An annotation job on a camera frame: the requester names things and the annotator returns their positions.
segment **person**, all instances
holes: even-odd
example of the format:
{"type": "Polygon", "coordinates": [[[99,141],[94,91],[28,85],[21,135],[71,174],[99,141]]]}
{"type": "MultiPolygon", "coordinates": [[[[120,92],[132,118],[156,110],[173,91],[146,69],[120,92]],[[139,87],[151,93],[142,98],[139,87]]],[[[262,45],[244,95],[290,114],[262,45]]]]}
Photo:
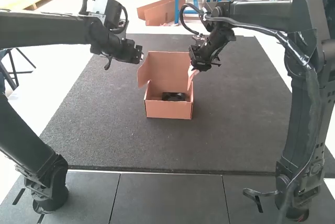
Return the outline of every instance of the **person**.
{"type": "MultiPolygon", "coordinates": [[[[0,50],[0,61],[2,58],[6,55],[5,50],[0,50]]],[[[3,74],[0,72],[0,95],[5,93],[5,77],[3,74]]]]}

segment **white floor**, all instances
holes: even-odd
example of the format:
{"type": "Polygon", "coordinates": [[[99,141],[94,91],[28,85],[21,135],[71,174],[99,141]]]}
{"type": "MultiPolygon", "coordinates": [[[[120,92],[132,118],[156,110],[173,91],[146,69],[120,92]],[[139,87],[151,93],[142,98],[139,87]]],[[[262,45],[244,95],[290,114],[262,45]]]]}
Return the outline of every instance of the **white floor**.
{"type": "MultiPolygon", "coordinates": [[[[53,0],[39,8],[40,11],[77,13],[82,0],[53,0]]],[[[182,26],[147,27],[144,21],[138,19],[136,7],[158,0],[118,0],[126,6],[129,13],[130,25],[128,33],[168,33],[189,34],[182,26]]],[[[196,30],[205,33],[200,23],[193,22],[196,30]]],[[[247,30],[236,29],[236,35],[256,36],[264,51],[278,70],[282,79],[290,89],[290,78],[283,64],[284,49],[273,38],[247,30]]],[[[19,76],[20,86],[12,93],[7,89],[9,102],[21,115],[32,130],[40,135],[49,120],[58,109],[72,85],[91,59],[89,46],[43,46],[21,48],[33,61],[37,69],[29,75],[19,76]]],[[[17,71],[30,70],[31,67],[14,53],[17,71]]],[[[9,60],[3,60],[10,70],[9,60]]],[[[333,116],[327,136],[327,147],[335,156],[335,116],[333,116]]],[[[13,163],[0,155],[0,174],[5,174],[0,180],[0,203],[11,189],[19,174],[14,170],[13,163]]],[[[326,179],[326,184],[335,197],[335,180],[326,179]]]]}

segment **black rubber mat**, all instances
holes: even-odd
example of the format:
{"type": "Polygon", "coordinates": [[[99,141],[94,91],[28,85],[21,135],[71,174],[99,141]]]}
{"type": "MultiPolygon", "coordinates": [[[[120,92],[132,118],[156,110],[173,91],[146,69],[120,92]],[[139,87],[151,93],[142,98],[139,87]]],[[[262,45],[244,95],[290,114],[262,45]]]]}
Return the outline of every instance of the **black rubber mat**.
{"type": "Polygon", "coordinates": [[[122,174],[110,224],[229,224],[220,175],[122,174]]]}
{"type": "MultiPolygon", "coordinates": [[[[275,178],[265,176],[223,176],[230,224],[270,224],[276,223],[278,209],[274,196],[260,197],[262,213],[255,202],[242,194],[244,188],[259,192],[276,190],[275,178]]],[[[321,193],[316,196],[309,207],[309,217],[304,224],[334,224],[335,200],[323,183],[321,193]]],[[[283,224],[297,222],[285,219],[283,224]]]]}
{"type": "Polygon", "coordinates": [[[119,178],[118,173],[68,172],[68,201],[56,212],[41,218],[32,208],[32,196],[28,189],[13,205],[18,193],[24,188],[21,176],[0,205],[0,223],[108,224],[119,178]]]}
{"type": "MultiPolygon", "coordinates": [[[[188,51],[188,35],[132,34],[144,53],[188,51]]],[[[41,138],[75,168],[194,173],[273,173],[291,93],[256,38],[238,37],[221,67],[194,80],[192,120],[148,119],[138,65],[93,57],[41,138]]],[[[325,151],[327,176],[335,161],[325,151]]]]}

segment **metal stand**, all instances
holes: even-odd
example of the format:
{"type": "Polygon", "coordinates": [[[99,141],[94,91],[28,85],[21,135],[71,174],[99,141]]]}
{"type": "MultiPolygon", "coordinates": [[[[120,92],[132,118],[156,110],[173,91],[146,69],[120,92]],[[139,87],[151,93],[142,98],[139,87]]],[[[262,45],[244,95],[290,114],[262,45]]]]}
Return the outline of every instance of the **metal stand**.
{"type": "MultiPolygon", "coordinates": [[[[23,54],[23,52],[18,49],[15,48],[26,60],[27,62],[34,68],[36,69],[36,66],[27,58],[26,55],[23,54]]],[[[15,90],[18,86],[19,86],[19,80],[17,77],[17,74],[29,74],[32,73],[33,71],[16,71],[15,69],[15,64],[14,64],[14,59],[13,59],[13,55],[12,55],[12,49],[7,49],[6,50],[6,54],[8,54],[9,59],[10,59],[10,64],[12,65],[12,72],[8,72],[6,70],[6,68],[4,67],[4,65],[0,62],[0,72],[3,74],[4,78],[7,80],[7,82],[9,83],[10,87],[12,88],[12,90],[15,90]]]]}

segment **flattened cardboard box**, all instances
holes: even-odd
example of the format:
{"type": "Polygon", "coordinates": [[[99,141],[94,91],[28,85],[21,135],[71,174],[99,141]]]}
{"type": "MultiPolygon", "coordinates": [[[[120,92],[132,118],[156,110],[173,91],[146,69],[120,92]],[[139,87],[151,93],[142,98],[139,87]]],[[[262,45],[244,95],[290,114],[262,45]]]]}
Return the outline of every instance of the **flattened cardboard box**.
{"type": "MultiPolygon", "coordinates": [[[[186,0],[179,0],[180,9],[186,0]]],[[[147,26],[160,26],[174,20],[175,0],[161,0],[137,8],[138,18],[145,20],[147,26]]]]}
{"type": "Polygon", "coordinates": [[[149,51],[137,71],[138,86],[148,84],[144,95],[148,118],[192,118],[193,82],[188,90],[188,68],[188,52],[149,51]],[[185,93],[186,101],[163,101],[163,92],[185,93]]]}

